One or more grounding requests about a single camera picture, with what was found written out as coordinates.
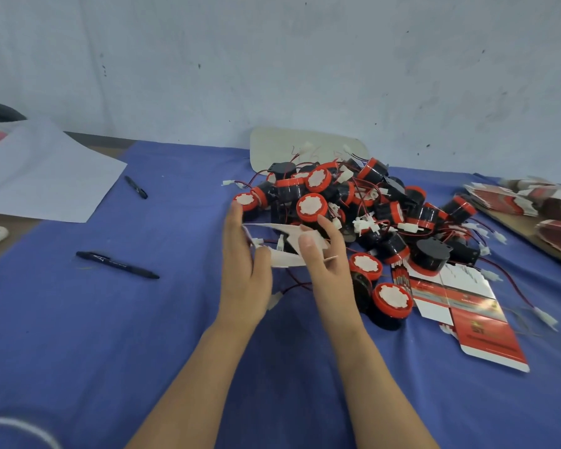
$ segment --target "wall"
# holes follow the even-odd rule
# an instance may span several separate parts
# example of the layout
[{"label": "wall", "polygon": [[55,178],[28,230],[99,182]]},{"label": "wall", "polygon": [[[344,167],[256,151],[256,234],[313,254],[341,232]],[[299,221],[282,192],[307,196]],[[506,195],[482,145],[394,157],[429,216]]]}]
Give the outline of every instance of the wall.
[{"label": "wall", "polygon": [[0,102],[63,129],[561,181],[561,0],[0,0]]}]

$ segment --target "white cable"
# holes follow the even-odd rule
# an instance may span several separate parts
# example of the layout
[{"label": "white cable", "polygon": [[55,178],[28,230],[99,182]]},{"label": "white cable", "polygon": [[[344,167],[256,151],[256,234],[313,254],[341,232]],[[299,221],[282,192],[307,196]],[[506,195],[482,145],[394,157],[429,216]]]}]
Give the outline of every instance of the white cable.
[{"label": "white cable", "polygon": [[16,429],[31,433],[32,435],[41,439],[45,444],[50,446],[51,449],[62,449],[62,446],[58,441],[56,441],[56,438],[54,438],[45,430],[42,430],[39,427],[36,427],[28,422],[21,421],[12,417],[0,417],[0,426],[15,427]]}]

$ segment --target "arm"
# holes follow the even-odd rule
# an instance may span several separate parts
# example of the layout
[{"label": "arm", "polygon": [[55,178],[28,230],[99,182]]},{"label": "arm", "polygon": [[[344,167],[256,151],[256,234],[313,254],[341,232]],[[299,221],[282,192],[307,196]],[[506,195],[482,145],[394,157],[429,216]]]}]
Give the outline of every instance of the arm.
[{"label": "arm", "polygon": [[337,358],[357,447],[438,448],[364,328],[353,296],[343,235],[326,218],[319,217],[318,223],[331,240],[326,256],[338,258],[325,264],[308,236],[300,236],[300,250]]},{"label": "arm", "polygon": [[126,449],[202,449],[216,443],[228,388],[272,290],[270,252],[257,249],[252,263],[242,214],[233,203],[225,222],[216,320]]}]

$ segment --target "black pen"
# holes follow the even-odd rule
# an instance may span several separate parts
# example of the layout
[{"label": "black pen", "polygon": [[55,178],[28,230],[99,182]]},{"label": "black pen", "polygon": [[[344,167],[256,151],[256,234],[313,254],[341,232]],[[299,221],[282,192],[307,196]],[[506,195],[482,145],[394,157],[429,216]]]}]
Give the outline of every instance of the black pen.
[{"label": "black pen", "polygon": [[154,274],[147,269],[138,268],[137,266],[131,266],[130,264],[122,264],[116,263],[110,259],[110,257],[106,257],[104,255],[96,254],[95,252],[82,252],[79,251],[76,253],[78,257],[84,258],[86,260],[90,260],[92,262],[103,263],[108,266],[112,266],[113,268],[122,269],[123,271],[130,272],[131,274],[140,275],[141,277],[146,277],[148,279],[159,279],[160,276]]},{"label": "black pen", "polygon": [[135,192],[137,192],[139,194],[140,197],[142,197],[142,199],[146,199],[148,198],[148,195],[145,193],[145,190],[143,190],[142,188],[140,188],[134,180],[132,180],[129,176],[125,175],[125,181],[127,181],[129,183],[129,185],[135,189]]}]

